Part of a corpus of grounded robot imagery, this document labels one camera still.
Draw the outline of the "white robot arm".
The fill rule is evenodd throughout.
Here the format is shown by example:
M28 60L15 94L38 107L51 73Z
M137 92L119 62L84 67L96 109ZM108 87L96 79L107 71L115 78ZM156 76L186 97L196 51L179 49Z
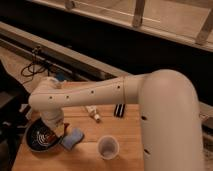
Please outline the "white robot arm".
M50 128L63 107L137 104L145 171L205 171L199 100L180 72L161 69L70 89L47 77L31 93L29 104Z

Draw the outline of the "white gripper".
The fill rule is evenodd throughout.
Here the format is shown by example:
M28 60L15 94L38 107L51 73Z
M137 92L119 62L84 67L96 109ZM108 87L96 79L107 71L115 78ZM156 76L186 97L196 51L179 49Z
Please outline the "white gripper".
M43 111L41 119L55 134L64 133L64 114L61 109Z

